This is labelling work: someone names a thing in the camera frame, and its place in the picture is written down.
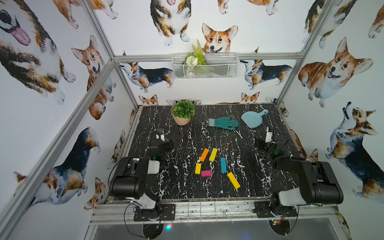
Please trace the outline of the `orange long block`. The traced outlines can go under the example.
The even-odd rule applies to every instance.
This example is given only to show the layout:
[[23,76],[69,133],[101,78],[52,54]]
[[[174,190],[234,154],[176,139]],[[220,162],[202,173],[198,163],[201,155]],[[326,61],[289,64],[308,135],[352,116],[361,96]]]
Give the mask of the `orange long block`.
[[206,160],[206,157],[207,157],[208,153],[209,153],[209,149],[204,149],[204,151],[201,154],[200,159],[199,159],[199,161],[201,163],[203,163]]

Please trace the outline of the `yellow long block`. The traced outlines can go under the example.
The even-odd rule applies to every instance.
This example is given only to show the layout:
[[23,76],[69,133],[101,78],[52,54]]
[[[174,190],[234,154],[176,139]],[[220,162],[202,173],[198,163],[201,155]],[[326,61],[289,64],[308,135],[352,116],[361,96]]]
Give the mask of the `yellow long block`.
[[229,172],[229,173],[227,174],[227,176],[228,176],[230,182],[232,183],[232,185],[234,186],[234,188],[235,188],[236,190],[239,189],[239,188],[241,187],[240,184],[239,184],[239,182],[237,181],[237,179],[235,178],[235,176],[234,176],[234,174],[233,174],[232,172]]
[[217,152],[218,152],[218,149],[216,148],[213,148],[212,152],[211,152],[211,155],[210,155],[210,158],[209,158],[209,161],[210,162],[213,162],[216,158],[216,155],[217,155]]

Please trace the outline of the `cyan long block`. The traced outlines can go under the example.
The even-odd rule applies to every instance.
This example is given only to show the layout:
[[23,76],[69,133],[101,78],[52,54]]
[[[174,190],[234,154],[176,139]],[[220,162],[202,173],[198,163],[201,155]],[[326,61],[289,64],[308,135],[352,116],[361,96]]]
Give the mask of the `cyan long block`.
[[227,173],[226,158],[221,158],[220,161],[221,161],[221,172],[223,174],[226,174]]

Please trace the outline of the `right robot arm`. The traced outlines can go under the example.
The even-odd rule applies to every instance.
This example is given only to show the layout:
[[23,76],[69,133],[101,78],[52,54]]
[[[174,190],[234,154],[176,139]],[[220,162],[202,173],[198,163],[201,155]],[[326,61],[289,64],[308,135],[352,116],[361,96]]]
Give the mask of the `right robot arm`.
[[275,170],[288,172],[299,180],[296,188],[273,193],[269,203],[255,202],[253,212],[258,217],[292,217],[299,214],[299,206],[338,205],[344,201],[343,191],[329,163],[289,157],[282,149],[284,145],[284,141],[267,143],[256,139],[256,146],[266,152],[266,159]]

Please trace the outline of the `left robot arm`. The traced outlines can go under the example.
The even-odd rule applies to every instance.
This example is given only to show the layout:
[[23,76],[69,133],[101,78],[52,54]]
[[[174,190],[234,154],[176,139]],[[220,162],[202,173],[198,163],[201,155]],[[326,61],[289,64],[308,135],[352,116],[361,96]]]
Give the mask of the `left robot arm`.
[[109,192],[137,207],[134,210],[135,222],[175,219],[176,205],[162,204],[157,195],[150,195],[147,186],[148,176],[160,172],[163,157],[172,148],[172,140],[152,139],[148,157],[124,157],[116,164]]

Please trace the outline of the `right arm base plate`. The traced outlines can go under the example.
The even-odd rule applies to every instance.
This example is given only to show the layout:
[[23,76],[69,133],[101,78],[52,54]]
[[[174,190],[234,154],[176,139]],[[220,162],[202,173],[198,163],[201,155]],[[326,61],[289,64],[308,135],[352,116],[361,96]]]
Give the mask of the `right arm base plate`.
[[271,202],[255,202],[253,213],[258,218],[282,218],[297,217],[298,213],[295,207],[272,206]]

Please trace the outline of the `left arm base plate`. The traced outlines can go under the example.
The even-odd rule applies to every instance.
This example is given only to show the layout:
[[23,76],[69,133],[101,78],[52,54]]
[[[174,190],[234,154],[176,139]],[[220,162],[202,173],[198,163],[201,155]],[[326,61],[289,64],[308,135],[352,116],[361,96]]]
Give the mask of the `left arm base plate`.
[[135,212],[135,222],[173,221],[175,219],[176,205],[161,204],[152,210],[138,209]]

